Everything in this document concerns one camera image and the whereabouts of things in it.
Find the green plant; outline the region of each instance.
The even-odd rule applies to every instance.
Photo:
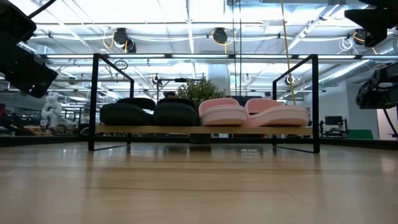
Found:
[[[225,97],[225,92],[220,91],[206,77],[203,77],[200,81],[187,80],[186,84],[178,88],[177,93],[179,98],[189,99],[196,103]]]

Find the humanoid robot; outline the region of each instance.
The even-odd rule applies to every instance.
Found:
[[[50,92],[45,98],[46,103],[42,109],[42,120],[40,122],[41,126],[46,126],[48,128],[53,128],[58,125],[65,126],[76,126],[76,123],[66,120],[64,117],[60,116],[62,112],[62,105],[58,103],[59,93]]]

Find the pink shoe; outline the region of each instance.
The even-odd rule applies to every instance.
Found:
[[[203,126],[242,126],[248,120],[245,108],[232,98],[204,101],[199,116]]]
[[[270,99],[251,99],[246,103],[248,127],[301,127],[308,124],[308,111],[301,106],[282,105]]]

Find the wooden shelf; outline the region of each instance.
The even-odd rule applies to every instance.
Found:
[[[96,133],[181,133],[181,134],[302,134],[312,135],[312,127],[285,128],[285,127],[175,127],[175,126],[107,126],[97,125]]]

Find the wooden floor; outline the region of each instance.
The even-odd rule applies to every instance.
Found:
[[[1,223],[398,223],[398,152],[208,150],[0,148]]]

